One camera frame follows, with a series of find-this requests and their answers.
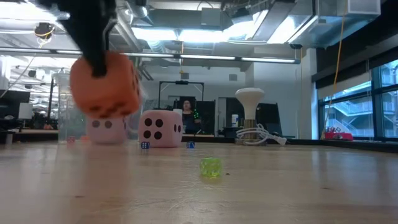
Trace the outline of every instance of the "yellow cable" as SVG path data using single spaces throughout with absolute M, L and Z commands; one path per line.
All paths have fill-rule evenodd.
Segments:
M 47 40 L 47 36 L 48 36 L 49 34 L 47 34 L 45 37 L 44 37 L 44 40 L 43 40 L 43 42 L 39 45 L 39 49 L 41 49 L 45 44 L 47 44 L 49 41 Z
M 53 27 L 52 30 L 51 30 L 50 32 L 45 33 L 45 34 L 37 34 L 36 32 L 34 32 L 34 31 L 33 31 L 33 32 L 34 32 L 35 35 L 38 36 L 38 37 L 44 37 L 44 36 L 47 36 L 47 35 L 51 34 L 51 33 L 54 31 L 54 29 L 55 29 L 55 27 Z
M 343 14 L 343 20 L 341 21 L 341 33 L 340 33 L 340 42 L 339 42 L 338 53 L 337 53 L 336 74 L 335 74 L 335 81 L 333 82 L 333 94 L 330 96 L 328 113 L 327 113 L 326 118 L 325 118 L 325 124 L 323 125 L 323 130 L 322 130 L 322 133 L 321 133 L 321 140 L 323 140 L 325 138 L 325 130 L 326 130 L 326 124 L 327 124 L 328 119 L 329 119 L 329 113 L 330 113 L 330 108 L 331 108 L 331 100 L 333 99 L 333 96 L 336 93 L 336 82 L 337 82 L 337 76 L 338 76 L 338 69 L 339 69 L 339 66 L 340 66 L 341 44 L 343 43 L 344 21 L 345 21 L 345 17 L 346 17 L 346 14 L 347 14 L 347 7 L 348 7 L 348 2 L 346 0 L 345 8 L 344 8 L 344 14 Z

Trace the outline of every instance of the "computer monitor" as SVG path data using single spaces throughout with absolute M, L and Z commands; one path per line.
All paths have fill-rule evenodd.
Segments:
M 0 98 L 0 119 L 7 115 L 18 118 L 19 104 L 29 103 L 30 92 L 28 91 L 7 91 L 6 94 Z

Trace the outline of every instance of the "wall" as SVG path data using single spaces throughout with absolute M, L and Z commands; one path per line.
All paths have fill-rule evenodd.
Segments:
M 300 112 L 298 113 L 300 139 L 318 139 L 318 92 L 311 76 L 317 71 L 317 52 L 308 49 L 302 60 L 302 79 L 297 80 L 302 92 L 300 92 Z
M 8 57 L 0 56 L 0 90 L 8 89 L 10 76 L 11 66 Z
M 277 103 L 282 134 L 297 136 L 297 113 L 299 110 L 299 65 L 277 63 L 254 63 L 254 87 L 264 90 L 261 103 Z
M 311 74 L 316 71 L 315 50 L 308 50 L 303 58 L 303 78 L 301 78 L 301 65 L 277 64 L 277 63 L 253 63 L 246 73 L 239 68 L 207 68 L 186 67 L 184 72 L 190 73 L 190 82 L 204 82 L 204 100 L 216 100 L 216 111 L 225 114 L 224 107 L 219 106 L 220 98 L 234 97 L 235 92 L 247 86 L 261 88 L 265 92 L 261 103 L 278 103 L 282 132 L 287 136 L 302 139 L 316 139 L 313 135 L 318 133 L 317 93 L 315 85 L 311 82 Z M 150 99 L 158 98 L 159 80 L 180 80 L 179 67 L 147 67 L 154 81 L 143 81 Z M 238 74 L 238 81 L 228 80 L 230 73 Z M 167 100 L 170 96 L 195 96 L 201 99 L 201 92 L 193 85 L 170 84 L 167 88 L 162 85 L 161 99 Z M 215 128 L 222 123 L 218 121 L 218 113 L 215 114 Z
M 349 78 L 347 80 L 337 82 L 335 87 L 332 84 L 332 85 L 328 85 L 328 86 L 319 88 L 318 89 L 318 98 L 322 99 L 322 98 L 331 96 L 334 93 L 341 92 L 343 90 L 360 85 L 360 84 L 368 82 L 370 80 L 371 80 L 371 74 L 369 72 L 365 72 L 362 75 L 358 75 L 353 78 Z
M 180 67 L 147 67 L 154 81 L 143 80 L 141 82 L 148 95 L 148 99 L 158 99 L 159 81 L 176 81 L 180 80 Z M 240 72 L 239 68 L 220 68 L 212 67 L 210 69 L 203 67 L 183 67 L 184 72 L 190 74 L 188 81 L 203 82 L 205 84 L 204 100 L 216 100 L 215 111 L 215 132 L 219 127 L 219 114 L 223 119 L 222 114 L 225 114 L 224 106 L 218 106 L 220 98 L 235 97 L 238 89 L 245 86 L 245 73 Z M 238 80 L 235 82 L 229 81 L 229 74 L 237 74 Z M 195 96 L 197 100 L 201 100 L 201 85 L 176 85 L 167 83 L 162 84 L 160 95 L 161 100 L 168 100 L 171 96 Z

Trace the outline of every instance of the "ceiling light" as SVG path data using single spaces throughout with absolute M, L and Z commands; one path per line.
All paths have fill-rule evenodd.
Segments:
M 183 30 L 178 39 L 193 43 L 218 43 L 228 40 L 220 30 Z
M 257 30 L 260 28 L 262 22 L 266 18 L 268 10 L 263 10 L 261 12 L 257 12 L 253 15 L 253 19 L 255 20 L 252 29 L 246 35 L 246 40 L 252 38 L 254 34 L 256 34 Z
M 288 16 L 275 30 L 271 38 L 267 41 L 268 44 L 284 44 L 294 34 L 295 26 L 292 17 Z
M 0 2 L 0 19 L 56 21 L 57 18 L 44 10 L 37 8 L 31 2 Z
M 247 22 L 240 22 L 237 24 L 233 24 L 230 26 L 228 29 L 225 29 L 223 31 L 223 34 L 226 38 L 230 37 L 241 37 L 245 36 L 247 33 L 253 30 L 253 21 L 247 21 Z
M 79 50 L 57 50 L 59 54 L 75 54 L 75 55 L 81 55 L 81 51 Z
M 269 12 L 257 32 L 254 34 L 252 40 L 268 41 L 281 23 L 286 20 L 296 3 L 296 0 L 271 1 Z
M 174 58 L 172 54 L 152 54 L 152 53 L 124 53 L 132 57 L 151 57 L 151 58 Z
M 251 58 L 251 57 L 243 57 L 242 61 L 245 61 L 245 62 L 274 62 L 274 63 L 294 63 L 294 62 L 296 62 L 296 60 L 293 60 L 293 59 Z
M 238 24 L 241 22 L 252 21 L 253 17 L 252 17 L 252 15 L 250 15 L 250 12 L 245 7 L 242 7 L 242 8 L 239 8 L 235 12 L 235 14 L 233 14 L 231 16 L 231 19 L 234 24 Z
M 148 16 L 148 10 L 146 7 L 142 8 L 142 12 L 144 13 L 145 16 Z
M 235 57 L 230 57 L 230 56 L 212 56 L 212 55 L 181 55 L 181 58 L 213 59 L 213 60 L 235 60 Z
M 293 37 L 291 37 L 287 42 L 288 43 L 291 43 L 291 42 L 293 42 L 295 39 L 297 39 L 300 35 L 302 35 L 303 34 L 303 32 L 305 31 L 305 30 L 307 30 L 315 21 L 317 21 L 318 20 L 318 16 L 314 16 L 314 17 L 312 17 L 312 19 L 311 20 L 309 20 L 300 30 L 298 30 L 294 35 L 293 35 Z
M 142 40 L 177 40 L 177 35 L 172 29 L 143 29 L 136 27 L 131 29 L 134 35 Z

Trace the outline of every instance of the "glass window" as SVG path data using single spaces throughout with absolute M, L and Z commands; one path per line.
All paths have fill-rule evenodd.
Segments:
M 390 138 L 398 137 L 398 91 L 391 91 L 382 95 L 383 102 L 383 127 L 384 136 Z
M 398 60 L 380 66 L 381 86 L 390 86 L 398 83 Z
M 351 88 L 348 88 L 346 90 L 335 93 L 333 95 L 333 99 L 341 98 L 344 96 L 351 96 L 353 94 L 362 93 L 364 91 L 371 91 L 371 82 L 370 81 L 364 82 L 362 84 L 359 84 L 359 85 L 353 86 Z M 323 99 L 323 101 L 328 101 L 328 100 L 330 100 L 330 96 L 325 97 Z
M 325 118 L 329 105 L 325 105 Z M 330 108 L 327 127 L 340 128 L 341 132 L 351 133 L 356 137 L 373 137 L 373 107 L 370 96 L 340 103 L 333 103 Z

